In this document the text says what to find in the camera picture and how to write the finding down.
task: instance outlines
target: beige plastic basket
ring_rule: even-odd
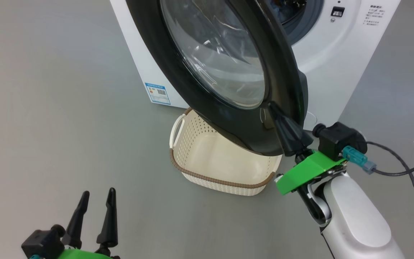
[[[242,149],[191,108],[175,121],[170,134],[170,159],[184,177],[225,193],[245,196],[260,193],[274,177],[281,158]]]

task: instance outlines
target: white basket handle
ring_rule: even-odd
[[[171,149],[174,146],[177,145],[178,139],[180,137],[181,131],[182,131],[183,126],[184,126],[184,117],[186,117],[185,114],[180,115],[178,117],[178,119],[175,121],[174,126],[172,126],[172,131],[170,132],[170,140],[169,140],[169,146],[170,146]],[[179,131],[177,133],[177,137],[174,139],[175,131],[177,130],[178,125],[180,124],[180,121],[181,121],[180,129],[179,129]]]

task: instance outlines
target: blue and white sticker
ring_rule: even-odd
[[[145,83],[149,97],[153,102],[170,105],[169,96],[166,87],[157,84]]]

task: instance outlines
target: white washing machine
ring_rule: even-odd
[[[110,0],[151,102],[187,108],[151,56],[126,0]],[[335,123],[358,84],[400,0],[270,0],[298,7],[279,17],[298,68],[307,77],[304,129]]]

